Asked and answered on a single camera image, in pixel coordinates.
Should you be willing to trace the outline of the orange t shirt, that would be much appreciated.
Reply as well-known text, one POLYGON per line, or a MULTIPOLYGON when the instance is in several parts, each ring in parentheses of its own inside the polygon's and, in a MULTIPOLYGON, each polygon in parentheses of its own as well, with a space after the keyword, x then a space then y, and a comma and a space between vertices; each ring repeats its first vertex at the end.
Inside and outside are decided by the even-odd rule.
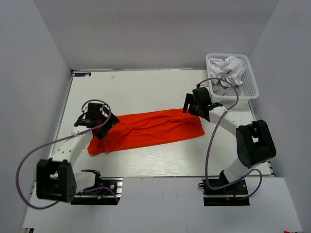
POLYGON ((103 139, 93 137, 87 151, 100 153, 156 146, 205 135, 198 116, 182 109, 168 109, 118 116, 117 123, 103 139))

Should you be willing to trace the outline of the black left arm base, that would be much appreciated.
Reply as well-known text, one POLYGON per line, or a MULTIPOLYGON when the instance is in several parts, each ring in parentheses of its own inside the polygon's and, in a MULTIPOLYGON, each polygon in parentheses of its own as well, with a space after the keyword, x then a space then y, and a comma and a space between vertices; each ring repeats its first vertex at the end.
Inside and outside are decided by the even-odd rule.
POLYGON ((75 174, 77 184, 72 205, 117 205, 121 199, 123 178, 102 177, 97 170, 75 174))

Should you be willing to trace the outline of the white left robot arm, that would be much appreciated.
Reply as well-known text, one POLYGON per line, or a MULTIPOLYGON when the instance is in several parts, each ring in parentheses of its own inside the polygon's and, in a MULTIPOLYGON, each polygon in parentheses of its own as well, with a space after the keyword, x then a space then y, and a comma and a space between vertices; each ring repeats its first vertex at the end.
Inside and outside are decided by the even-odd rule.
POLYGON ((103 101, 88 101, 73 125, 70 136, 48 159, 36 166, 36 196, 39 199, 72 202, 77 194, 97 194, 104 189, 99 171, 74 172, 78 157, 92 139, 103 139, 119 122, 103 101))

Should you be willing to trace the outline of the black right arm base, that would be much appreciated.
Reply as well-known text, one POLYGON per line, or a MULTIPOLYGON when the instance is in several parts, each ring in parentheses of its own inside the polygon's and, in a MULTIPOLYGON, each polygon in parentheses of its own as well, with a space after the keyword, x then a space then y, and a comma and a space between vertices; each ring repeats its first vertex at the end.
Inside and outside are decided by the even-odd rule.
POLYGON ((198 183, 198 187, 203 191, 203 202, 205 207, 250 205, 245 180, 218 190, 208 188, 206 180, 202 180, 198 183))

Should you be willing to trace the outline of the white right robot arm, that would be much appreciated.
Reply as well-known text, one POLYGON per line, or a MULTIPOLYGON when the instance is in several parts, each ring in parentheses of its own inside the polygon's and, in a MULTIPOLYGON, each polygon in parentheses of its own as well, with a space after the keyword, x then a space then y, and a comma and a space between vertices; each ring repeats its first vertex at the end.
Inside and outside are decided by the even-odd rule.
POLYGON ((211 186, 206 180, 206 187, 210 190, 232 193, 237 183, 255 171, 258 165, 276 156, 276 148, 264 120, 249 121, 231 112, 231 108, 212 102, 205 87, 186 94, 183 112, 214 123, 216 126, 211 138, 215 137, 219 127, 236 138, 237 158, 219 174, 219 186, 211 186))

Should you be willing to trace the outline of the grey t shirt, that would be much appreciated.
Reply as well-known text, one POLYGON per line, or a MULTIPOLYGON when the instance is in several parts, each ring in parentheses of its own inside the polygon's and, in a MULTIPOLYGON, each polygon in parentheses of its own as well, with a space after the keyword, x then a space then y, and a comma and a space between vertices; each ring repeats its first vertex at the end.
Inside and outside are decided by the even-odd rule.
POLYGON ((223 86, 220 82, 217 83, 212 83, 212 91, 215 95, 218 96, 235 96, 236 92, 239 94, 239 96, 241 95, 241 90, 239 89, 238 86, 223 86))

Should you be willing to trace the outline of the white t shirt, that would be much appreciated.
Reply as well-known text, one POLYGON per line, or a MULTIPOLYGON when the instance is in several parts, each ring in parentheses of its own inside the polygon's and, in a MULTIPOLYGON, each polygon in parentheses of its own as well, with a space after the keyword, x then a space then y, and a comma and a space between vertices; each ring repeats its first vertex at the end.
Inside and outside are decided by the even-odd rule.
POLYGON ((212 80, 214 85, 220 84, 223 87, 231 87, 230 82, 234 86, 240 86, 243 84, 242 76, 246 71, 246 63, 235 56, 229 56, 223 59, 210 58, 209 73, 211 78, 218 78, 218 80, 212 80))

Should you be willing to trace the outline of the dark label sticker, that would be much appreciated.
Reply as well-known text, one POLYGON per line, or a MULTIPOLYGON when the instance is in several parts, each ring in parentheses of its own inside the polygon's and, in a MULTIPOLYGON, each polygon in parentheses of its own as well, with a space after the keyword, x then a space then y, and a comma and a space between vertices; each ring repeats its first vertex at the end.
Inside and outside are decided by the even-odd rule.
POLYGON ((75 77, 90 77, 91 72, 78 72, 74 74, 75 77))

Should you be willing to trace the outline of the white plastic laundry basket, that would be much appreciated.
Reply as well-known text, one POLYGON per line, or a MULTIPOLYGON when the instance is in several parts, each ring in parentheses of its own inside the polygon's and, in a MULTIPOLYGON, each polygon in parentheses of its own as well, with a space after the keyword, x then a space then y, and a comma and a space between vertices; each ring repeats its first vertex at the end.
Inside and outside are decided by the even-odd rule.
MULTIPOLYGON (((239 59, 242 59, 246 63, 246 66, 247 66, 246 71, 242 76, 243 84, 238 86, 239 89, 241 90, 241 95, 239 96, 239 102, 247 102, 249 100, 256 99, 257 97, 259 97, 259 91, 258 91, 258 87, 257 87, 257 83, 255 80, 253 70, 251 68, 251 64, 249 62, 248 57, 245 55, 230 54, 230 53, 209 53, 208 55, 206 55, 208 78, 209 79, 211 78, 210 73, 209 73, 208 59, 216 58, 216 59, 223 59, 224 60, 225 58, 227 58, 231 55, 235 56, 239 59)), ((218 95, 215 95, 212 91, 212 80, 208 81, 208 85, 209 85, 209 89, 210 89, 211 98, 213 101, 215 101, 215 102, 234 102, 236 100, 236 96, 218 96, 218 95)), ((226 80, 224 80, 224 82, 226 82, 229 85, 231 85, 232 87, 234 87, 234 85, 232 85, 230 82, 227 82, 226 80)))

